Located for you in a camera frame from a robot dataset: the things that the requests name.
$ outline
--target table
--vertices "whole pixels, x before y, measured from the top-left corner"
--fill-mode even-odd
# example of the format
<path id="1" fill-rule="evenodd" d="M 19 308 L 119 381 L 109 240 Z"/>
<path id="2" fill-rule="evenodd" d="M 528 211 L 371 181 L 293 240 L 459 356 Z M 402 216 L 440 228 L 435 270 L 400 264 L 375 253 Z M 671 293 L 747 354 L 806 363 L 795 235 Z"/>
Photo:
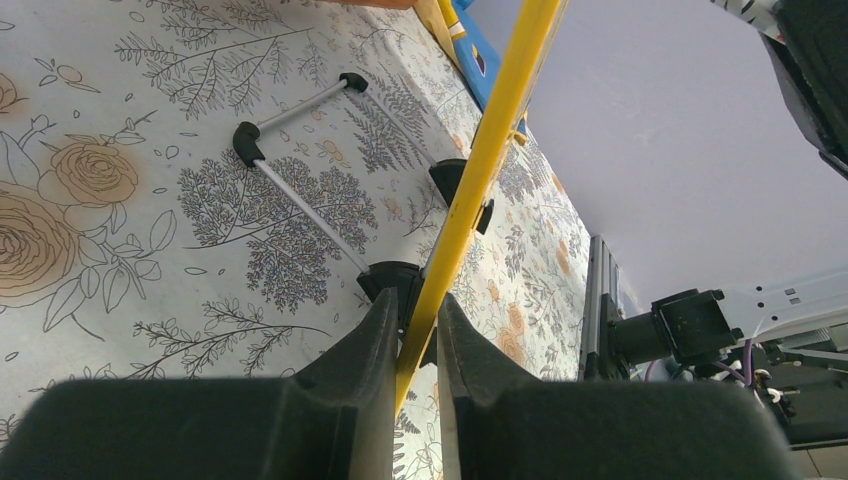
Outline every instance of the table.
<path id="1" fill-rule="evenodd" d="M 261 145 L 369 263 L 423 265 L 446 211 L 401 129 L 464 158 L 480 118 L 412 10 L 12 0 L 0 45 L 0 448 L 56 382 L 288 376 L 364 315 L 356 267 L 239 166 L 239 121 L 363 74 L 370 98 L 336 96 Z M 589 236 L 532 134 L 493 198 L 453 293 L 529 372 L 573 379 Z M 441 478 L 437 392 L 422 369 L 396 479 Z"/>

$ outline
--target silver metal rod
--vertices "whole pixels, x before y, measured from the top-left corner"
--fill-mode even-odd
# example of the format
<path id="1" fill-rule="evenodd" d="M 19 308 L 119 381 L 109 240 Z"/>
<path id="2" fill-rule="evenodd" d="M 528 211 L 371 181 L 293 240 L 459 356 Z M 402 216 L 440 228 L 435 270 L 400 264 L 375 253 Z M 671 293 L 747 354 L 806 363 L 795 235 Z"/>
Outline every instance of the silver metal rod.
<path id="1" fill-rule="evenodd" d="M 413 138 L 412 135 L 410 135 L 405 128 L 403 128 L 403 125 L 401 125 L 400 122 L 395 120 L 394 115 L 392 115 L 385 107 L 383 107 L 383 105 L 378 102 L 376 98 L 372 97 L 371 95 L 368 95 L 368 98 L 370 98 L 371 101 L 374 102 L 375 105 L 377 105 L 377 108 L 379 108 L 380 111 L 383 112 L 383 115 L 388 117 L 389 121 L 395 124 L 398 130 L 400 130 L 400 133 L 402 133 L 403 136 L 406 137 L 409 143 L 411 143 L 412 146 L 415 147 L 415 149 L 418 150 L 418 152 L 424 156 L 424 159 L 427 160 L 427 163 L 429 163 L 431 167 L 434 167 L 436 165 L 436 160 L 433 158 L 433 156 L 430 155 L 430 153 L 425 150 L 424 147 L 422 147 L 421 144 L 418 143 L 418 141 L 415 140 L 415 138 Z"/>
<path id="2" fill-rule="evenodd" d="M 257 123 L 256 126 L 259 127 L 260 133 L 265 132 L 269 128 L 273 127 L 274 125 L 285 122 L 286 120 L 289 120 L 289 119 L 296 117 L 297 115 L 303 113 L 308 108 L 313 107 L 315 105 L 318 105 L 319 103 L 326 100 L 328 97 L 331 97 L 331 96 L 335 95 L 336 93 L 344 90 L 344 88 L 346 86 L 347 86 L 347 80 L 339 80 L 339 83 L 337 83 L 337 84 L 333 85 L 332 87 L 324 90 L 323 92 L 315 95 L 314 97 L 307 98 L 306 100 L 298 103 L 297 105 L 286 110 L 285 112 L 280 112 L 280 113 L 274 115 L 271 118 L 262 120 L 261 122 Z"/>
<path id="3" fill-rule="evenodd" d="M 342 253 L 344 253 L 345 256 L 349 258 L 350 261 L 353 262 L 357 268 L 359 268 L 360 272 L 368 273 L 368 263 L 365 262 L 365 259 L 362 258 L 361 255 L 356 253 L 356 250 L 354 250 L 350 245 L 348 245 L 347 242 L 345 242 L 344 239 L 341 237 L 341 235 L 336 233 L 336 231 L 333 230 L 332 227 L 330 227 L 330 225 L 328 225 L 327 222 L 325 222 L 320 215 L 318 215 L 318 212 L 313 210 L 312 207 L 310 207 L 304 199 L 300 198 L 300 195 L 298 195 L 297 192 L 295 192 L 285 182 L 285 180 L 283 180 L 279 175 L 277 175 L 277 172 L 272 170 L 271 167 L 263 160 L 256 160 L 253 162 L 253 164 L 257 168 L 262 170 L 262 172 L 267 175 L 272 182 L 274 182 L 274 185 L 279 187 L 280 190 L 282 190 L 283 193 L 285 193 L 286 196 L 289 197 L 289 199 L 294 202 L 295 205 L 297 205 L 298 208 L 300 208 L 303 213 L 306 214 L 307 217 L 309 217 L 310 220 L 315 222 L 315 224 L 318 225 L 318 228 L 320 228 L 325 235 L 330 237 L 330 240 L 332 240 L 333 243 L 335 243 L 341 249 Z"/>

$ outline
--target black rubber foot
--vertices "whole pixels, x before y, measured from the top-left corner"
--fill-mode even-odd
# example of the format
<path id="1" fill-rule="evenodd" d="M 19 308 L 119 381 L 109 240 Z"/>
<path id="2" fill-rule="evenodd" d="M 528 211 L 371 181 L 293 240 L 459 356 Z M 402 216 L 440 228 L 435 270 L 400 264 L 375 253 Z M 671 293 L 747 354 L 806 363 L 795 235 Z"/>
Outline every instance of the black rubber foot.
<path id="1" fill-rule="evenodd" d="M 265 155 L 256 146 L 259 127 L 250 122 L 241 122 L 233 133 L 233 150 L 247 168 L 254 168 L 254 160 L 265 160 Z"/>
<path id="2" fill-rule="evenodd" d="M 383 289 L 394 288 L 398 298 L 398 338 L 402 342 L 409 331 L 412 312 L 418 303 L 424 278 L 418 265 L 407 262 L 380 262 L 369 265 L 368 273 L 361 273 L 356 282 L 372 302 Z M 427 363 L 436 364 L 436 336 L 430 337 L 430 343 L 421 360 L 423 367 Z"/>
<path id="3" fill-rule="evenodd" d="M 339 80 L 347 80 L 347 88 L 352 88 L 359 93 L 364 92 L 368 88 L 368 80 L 362 78 L 362 75 L 358 73 L 343 73 L 339 75 Z"/>
<path id="4" fill-rule="evenodd" d="M 442 160 L 435 166 L 430 167 L 430 178 L 445 199 L 445 203 L 450 206 L 453 203 L 453 197 L 456 196 L 456 189 L 459 188 L 459 181 L 462 180 L 462 172 L 465 171 L 465 164 L 468 160 L 464 158 L 449 158 Z M 477 222 L 477 231 L 481 235 L 486 233 L 489 227 L 489 222 L 492 220 L 492 214 L 495 209 L 495 201 L 489 200 L 483 207 L 483 214 L 480 216 L 480 221 Z"/>

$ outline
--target yellow stick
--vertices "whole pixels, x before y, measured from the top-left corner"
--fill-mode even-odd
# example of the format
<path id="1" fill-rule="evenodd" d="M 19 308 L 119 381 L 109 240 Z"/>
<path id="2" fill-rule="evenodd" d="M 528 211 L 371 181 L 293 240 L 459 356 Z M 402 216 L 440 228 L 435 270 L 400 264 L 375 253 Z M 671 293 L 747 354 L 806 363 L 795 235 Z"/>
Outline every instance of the yellow stick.
<path id="1" fill-rule="evenodd" d="M 483 200 L 500 171 L 508 139 L 518 126 L 539 71 L 547 57 L 568 0 L 525 0 L 515 23 L 498 78 L 474 140 L 459 188 L 451 204 L 441 237 L 409 331 L 398 356 L 395 418 L 421 363 L 445 294 L 453 285 L 474 229 Z"/>

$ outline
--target yellow bar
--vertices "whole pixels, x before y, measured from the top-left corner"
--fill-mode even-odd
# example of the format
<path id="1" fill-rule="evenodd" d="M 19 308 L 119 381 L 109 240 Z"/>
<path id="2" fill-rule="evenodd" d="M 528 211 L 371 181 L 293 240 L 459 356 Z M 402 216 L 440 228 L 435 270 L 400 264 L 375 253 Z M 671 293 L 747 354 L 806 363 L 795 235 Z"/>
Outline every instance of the yellow bar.
<path id="1" fill-rule="evenodd" d="M 395 418 L 400 414 L 412 377 L 421 363 L 445 294 L 465 258 L 483 200 L 500 171 L 504 147 L 527 108 L 567 5 L 568 0 L 525 0 L 521 7 L 398 356 Z"/>

